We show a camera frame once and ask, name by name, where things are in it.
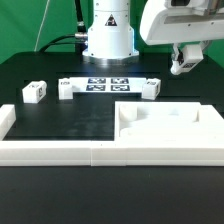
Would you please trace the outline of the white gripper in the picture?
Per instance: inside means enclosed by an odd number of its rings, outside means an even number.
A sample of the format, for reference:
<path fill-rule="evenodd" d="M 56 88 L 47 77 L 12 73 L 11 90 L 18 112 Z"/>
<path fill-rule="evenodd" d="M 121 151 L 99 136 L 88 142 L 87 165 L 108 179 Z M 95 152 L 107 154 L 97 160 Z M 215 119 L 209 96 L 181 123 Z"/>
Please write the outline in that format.
<path fill-rule="evenodd" d="M 171 59 L 176 67 L 179 43 L 201 41 L 205 52 L 209 40 L 224 38 L 224 0 L 148 0 L 140 35 L 147 45 L 173 44 Z"/>

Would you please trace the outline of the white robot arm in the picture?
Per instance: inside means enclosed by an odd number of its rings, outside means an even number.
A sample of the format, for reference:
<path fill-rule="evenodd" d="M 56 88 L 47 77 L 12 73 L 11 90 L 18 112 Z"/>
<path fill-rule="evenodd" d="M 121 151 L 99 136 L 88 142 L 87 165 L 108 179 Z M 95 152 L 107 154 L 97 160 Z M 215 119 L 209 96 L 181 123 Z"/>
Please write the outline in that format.
<path fill-rule="evenodd" d="M 148 45 L 173 46 L 172 74 L 188 72 L 212 41 L 224 39 L 224 0 L 147 0 L 139 32 Z M 130 0 L 93 0 L 84 59 L 107 65 L 138 56 Z"/>

